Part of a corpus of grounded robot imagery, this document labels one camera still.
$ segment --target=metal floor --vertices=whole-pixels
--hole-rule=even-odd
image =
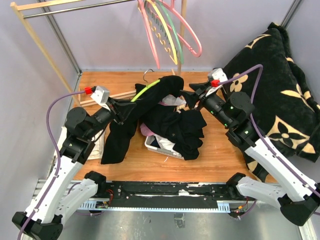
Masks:
[[[59,240],[302,240],[299,228],[279,210],[257,205],[243,220],[226,213],[107,211],[73,215]]]

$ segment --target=plastic hanger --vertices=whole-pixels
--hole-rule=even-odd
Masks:
[[[152,8],[155,10],[156,14],[158,15],[159,19],[160,19],[160,22],[161,22],[161,26],[160,26],[160,30],[162,30],[162,28],[165,30],[165,33],[166,33],[166,37],[170,43],[170,46],[171,46],[171,49],[169,47],[166,47],[166,41],[161,39],[161,34],[158,32],[158,33],[155,33],[156,37],[159,38],[159,41],[162,45],[164,45],[164,49],[167,53],[169,53],[170,55],[170,58],[172,59],[172,61],[174,62],[174,64],[178,64],[178,58],[177,58],[177,51],[176,51],[176,47],[174,45],[174,41],[171,37],[171,33],[168,29],[168,26],[167,26],[167,23],[164,19],[164,17],[162,16],[161,12],[159,11],[157,5],[152,1],[152,0],[144,0],[144,7],[147,8],[146,9],[146,12],[147,13],[150,13],[151,17],[155,20],[155,23],[157,24],[158,23],[158,18],[155,17],[155,14],[152,14],[152,11],[150,10],[150,6],[152,6]],[[157,28],[156,26],[153,26],[151,28],[152,31],[156,31]]]
[[[177,55],[177,57],[178,57],[178,59],[180,60],[181,64],[184,64],[184,61],[185,61],[185,60],[184,60],[184,53],[183,53],[183,51],[182,51],[182,47],[181,47],[181,44],[180,44],[180,41],[179,41],[179,37],[178,37],[178,33],[177,33],[177,31],[176,31],[175,25],[174,25],[174,23],[172,22],[172,19],[171,19],[171,17],[170,17],[169,14],[168,14],[167,9],[163,6],[162,2],[159,1],[159,0],[155,0],[155,3],[161,7],[161,9],[162,9],[163,12],[164,12],[164,15],[166,15],[166,18],[168,19],[168,23],[167,23],[166,25],[167,25],[167,27],[169,28],[169,30],[171,30],[171,31],[173,32],[173,36],[174,36],[173,39],[175,39],[175,42],[176,42],[175,47],[176,47],[176,49],[177,49],[178,52],[179,52],[179,54]]]
[[[147,13],[146,13],[146,10],[145,10],[145,7],[144,7],[144,2],[143,2],[143,0],[137,0],[137,1],[138,1],[138,9],[139,9],[139,11],[140,11],[140,13],[142,15],[142,19],[143,19],[143,24],[144,24],[144,27],[145,27],[146,35],[147,35],[147,38],[148,38],[148,41],[149,41],[149,45],[151,47],[151,51],[152,51],[156,66],[157,66],[158,69],[160,69],[158,53],[157,53],[157,50],[156,50],[156,45],[155,45],[154,38],[152,37],[152,31],[151,31],[151,28],[149,26],[149,20],[148,20],[148,16],[147,16]]]
[[[188,48],[188,50],[192,53],[193,56],[195,57],[200,57],[202,54],[202,46],[201,43],[195,34],[195,32],[192,30],[190,25],[187,23],[187,21],[180,15],[180,13],[175,9],[175,0],[171,0],[171,4],[168,5],[165,3],[163,0],[161,0],[161,3],[163,4],[164,7],[166,7],[171,13],[173,13],[179,20],[180,22],[185,26],[185,28],[189,31],[189,33],[192,35],[196,45],[197,45],[197,52],[190,46],[190,44],[178,34],[179,39],[183,42],[183,44]]]
[[[156,80],[156,81],[148,84],[148,81],[145,79],[145,76],[146,76],[147,72],[149,72],[150,70],[151,70],[152,72],[154,72],[154,71],[150,68],[150,69],[148,69],[147,71],[145,71],[144,74],[143,74],[143,81],[145,81],[145,82],[147,83],[146,86],[145,86],[140,92],[138,92],[138,93],[131,99],[131,102],[135,102],[135,101],[136,101],[142,94],[144,94],[148,89],[152,88],[154,85],[156,85],[156,84],[158,84],[158,83],[160,82],[160,79],[158,79],[158,80]]]

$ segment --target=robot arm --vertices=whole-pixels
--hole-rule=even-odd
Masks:
[[[255,108],[248,95],[234,92],[227,102],[216,95],[222,86],[217,81],[223,83],[228,80],[221,68],[210,72],[208,78],[206,83],[190,84],[195,92],[182,92],[189,107],[193,108],[199,101],[197,109],[208,110],[228,129],[226,136],[229,141],[261,164],[281,185],[272,186],[237,173],[227,182],[231,195],[268,203],[280,209],[292,223],[303,226],[320,205],[320,198],[314,193],[320,193],[319,185],[293,166],[267,137],[260,138],[250,120]]]
[[[68,112],[65,123],[67,138],[59,151],[61,161],[58,171],[56,164],[25,212],[16,212],[12,218],[19,229],[23,228],[24,233],[34,239],[58,239],[63,225],[81,204],[92,196],[106,192],[106,177],[92,171],[62,199],[69,183],[86,163],[95,146],[92,138],[112,121],[122,124],[136,104],[110,98],[109,91],[101,86],[87,89],[87,92],[93,92],[91,97],[102,108],[92,116],[82,107],[75,107]]]

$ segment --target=red connector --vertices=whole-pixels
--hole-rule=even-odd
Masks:
[[[220,83],[220,80],[212,80],[211,81],[211,87],[218,87]]]
[[[89,94],[92,94],[92,93],[93,93],[92,88],[91,88],[91,87],[89,87],[89,86],[86,86],[86,87],[84,88],[84,91],[85,91],[85,94],[87,94],[87,95],[89,95]]]

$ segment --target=wooden board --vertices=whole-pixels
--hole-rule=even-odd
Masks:
[[[150,83],[171,72],[149,72],[145,79]],[[182,72],[184,89],[191,90],[189,83],[207,81],[207,72]],[[143,72],[84,72],[80,89],[88,86],[102,85],[110,94],[129,92],[135,89],[135,83],[144,84]],[[100,107],[86,107],[91,115]],[[203,129],[203,146],[199,148],[200,156],[196,160],[181,160],[147,150],[144,137],[138,128],[131,139],[129,150],[123,162],[101,165],[100,159],[88,160],[75,176],[82,180],[84,175],[93,170],[114,181],[170,181],[170,182],[226,182],[233,174],[240,172],[250,177],[241,152],[225,136],[226,130],[205,109],[201,110],[207,126]],[[275,182],[272,177],[268,182]]]
[[[68,3],[79,2],[79,1],[83,1],[83,0],[53,0],[53,1],[46,1],[46,2],[37,2],[37,3],[17,6],[17,10],[23,11],[23,10],[29,10],[29,9],[38,9],[38,8],[51,7],[55,5],[68,4]]]

